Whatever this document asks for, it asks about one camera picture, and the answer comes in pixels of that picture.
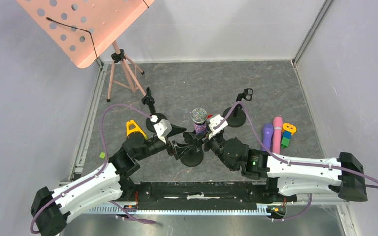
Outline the glitter microphone silver head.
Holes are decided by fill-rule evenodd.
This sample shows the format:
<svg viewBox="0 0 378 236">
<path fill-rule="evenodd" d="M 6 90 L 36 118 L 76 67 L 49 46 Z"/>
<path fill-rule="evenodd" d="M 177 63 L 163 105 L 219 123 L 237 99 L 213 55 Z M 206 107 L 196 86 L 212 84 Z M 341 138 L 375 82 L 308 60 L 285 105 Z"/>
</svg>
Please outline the glitter microphone silver head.
<svg viewBox="0 0 378 236">
<path fill-rule="evenodd" d="M 191 113 L 191 119 L 194 123 L 196 135 L 205 135 L 207 133 L 206 121 L 208 114 L 205 109 L 197 107 Z"/>
</svg>

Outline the black microphone stand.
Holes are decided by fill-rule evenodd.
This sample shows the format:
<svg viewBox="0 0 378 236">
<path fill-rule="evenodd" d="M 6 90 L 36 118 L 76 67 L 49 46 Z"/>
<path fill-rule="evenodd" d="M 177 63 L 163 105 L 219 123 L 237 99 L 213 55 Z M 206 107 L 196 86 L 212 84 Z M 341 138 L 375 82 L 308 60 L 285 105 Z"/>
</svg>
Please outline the black microphone stand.
<svg viewBox="0 0 378 236">
<path fill-rule="evenodd" d="M 167 119 L 164 114 L 156 112 L 156 109 L 154 107 L 155 100 L 152 97 L 149 87 L 146 88 L 146 95 L 141 99 L 141 101 L 143 105 L 148 106 L 151 115 L 156 115 L 159 119 Z M 157 121 L 151 121 L 149 118 L 146 118 L 145 125 L 150 132 L 155 133 L 154 125 L 156 123 Z"/>
<path fill-rule="evenodd" d="M 243 99 L 246 101 L 251 101 L 252 96 L 253 96 L 253 89 L 245 88 L 242 93 L 239 93 L 237 95 L 236 101 L 237 102 L 242 101 Z M 233 127 L 233 128 L 241 127 L 246 121 L 246 115 L 245 115 L 245 112 L 243 111 L 242 106 L 237 105 L 226 121 L 228 123 L 228 126 L 230 127 Z"/>
<path fill-rule="evenodd" d="M 203 161 L 204 152 L 191 150 L 184 154 L 180 161 L 187 167 L 196 167 Z"/>
</svg>

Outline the pink toy microphone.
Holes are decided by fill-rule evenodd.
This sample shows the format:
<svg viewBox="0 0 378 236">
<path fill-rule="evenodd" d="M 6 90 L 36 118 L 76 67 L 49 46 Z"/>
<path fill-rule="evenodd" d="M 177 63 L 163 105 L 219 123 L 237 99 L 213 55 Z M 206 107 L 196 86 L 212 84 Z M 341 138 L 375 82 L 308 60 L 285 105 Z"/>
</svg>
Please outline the pink toy microphone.
<svg viewBox="0 0 378 236">
<path fill-rule="evenodd" d="M 273 119 L 273 138 L 272 138 L 272 152 L 280 154 L 281 137 L 282 137 L 283 119 L 280 116 L 276 116 Z"/>
</svg>

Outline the purple toy microphone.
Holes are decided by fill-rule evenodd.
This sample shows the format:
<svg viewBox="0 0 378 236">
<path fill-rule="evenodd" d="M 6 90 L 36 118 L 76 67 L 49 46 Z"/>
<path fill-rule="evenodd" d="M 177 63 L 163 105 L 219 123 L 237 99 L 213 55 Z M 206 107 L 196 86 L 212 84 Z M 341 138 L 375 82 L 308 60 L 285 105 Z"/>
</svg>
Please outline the purple toy microphone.
<svg viewBox="0 0 378 236">
<path fill-rule="evenodd" d="M 274 133 L 274 127 L 272 124 L 267 123 L 262 128 L 262 138 L 263 144 L 268 149 L 271 150 L 272 137 Z"/>
</svg>

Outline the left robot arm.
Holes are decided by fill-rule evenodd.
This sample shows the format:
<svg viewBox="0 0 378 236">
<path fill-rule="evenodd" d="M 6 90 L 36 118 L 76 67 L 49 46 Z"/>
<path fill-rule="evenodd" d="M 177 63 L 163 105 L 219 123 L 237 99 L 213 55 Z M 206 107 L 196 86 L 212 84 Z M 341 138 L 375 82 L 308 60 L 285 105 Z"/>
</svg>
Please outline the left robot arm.
<svg viewBox="0 0 378 236">
<path fill-rule="evenodd" d="M 138 161 L 162 151 L 177 153 L 170 137 L 186 133 L 186 128 L 166 120 L 154 125 L 155 135 L 146 138 L 140 131 L 129 133 L 120 149 L 91 173 L 67 185 L 36 192 L 30 212 L 30 232 L 42 236 L 59 234 L 68 223 L 101 203 L 121 198 L 130 200 L 135 185 L 130 179 L 139 169 Z"/>
</svg>

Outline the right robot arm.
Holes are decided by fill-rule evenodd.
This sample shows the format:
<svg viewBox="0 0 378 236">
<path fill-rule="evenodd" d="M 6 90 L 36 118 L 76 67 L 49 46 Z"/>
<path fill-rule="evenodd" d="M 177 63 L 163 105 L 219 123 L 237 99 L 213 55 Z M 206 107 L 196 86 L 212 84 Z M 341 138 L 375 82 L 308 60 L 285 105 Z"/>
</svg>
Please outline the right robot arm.
<svg viewBox="0 0 378 236">
<path fill-rule="evenodd" d="M 183 138 L 185 143 L 176 144 L 176 150 L 184 164 L 198 165 L 204 152 L 211 151 L 229 170 L 252 180 L 266 179 L 264 193 L 271 201 L 307 193 L 336 193 L 354 202 L 368 199 L 363 165 L 348 152 L 337 158 L 308 159 L 252 149 L 238 138 L 226 140 L 222 133 L 208 138 L 184 132 Z"/>
</svg>

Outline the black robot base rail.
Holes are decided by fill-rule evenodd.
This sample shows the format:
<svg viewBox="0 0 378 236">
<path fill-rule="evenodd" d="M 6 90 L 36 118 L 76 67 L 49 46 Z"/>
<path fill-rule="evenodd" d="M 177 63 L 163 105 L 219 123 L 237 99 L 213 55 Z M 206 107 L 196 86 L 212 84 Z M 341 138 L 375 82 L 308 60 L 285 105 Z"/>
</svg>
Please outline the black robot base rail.
<svg viewBox="0 0 378 236">
<path fill-rule="evenodd" d="M 117 201 L 135 201 L 138 210 L 254 210 L 257 204 L 296 202 L 272 185 L 252 181 L 138 182 L 119 177 Z"/>
</svg>

